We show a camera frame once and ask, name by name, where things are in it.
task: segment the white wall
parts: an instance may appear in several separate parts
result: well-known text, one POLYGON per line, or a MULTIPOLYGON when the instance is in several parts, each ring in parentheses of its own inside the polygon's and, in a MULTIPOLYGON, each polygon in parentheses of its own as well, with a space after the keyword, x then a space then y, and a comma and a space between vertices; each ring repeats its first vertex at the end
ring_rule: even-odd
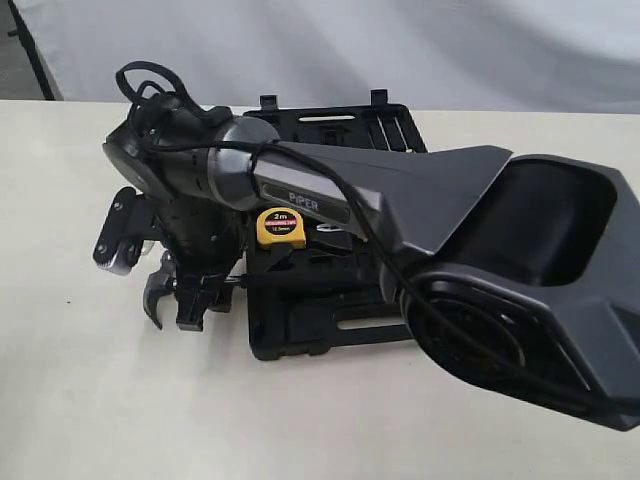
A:
POLYGON ((640 112, 640 1, 18 0, 70 100, 134 59, 200 103, 640 112))

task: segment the yellow tape measure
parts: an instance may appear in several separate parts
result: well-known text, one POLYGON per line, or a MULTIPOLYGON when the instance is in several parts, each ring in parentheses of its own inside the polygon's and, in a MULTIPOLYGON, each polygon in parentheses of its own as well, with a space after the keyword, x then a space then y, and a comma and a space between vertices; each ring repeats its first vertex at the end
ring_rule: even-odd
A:
POLYGON ((270 248, 274 243, 290 243, 293 248, 304 248, 307 244, 302 216, 291 208, 276 207, 262 212, 256 222, 256 232, 263 248, 270 248))

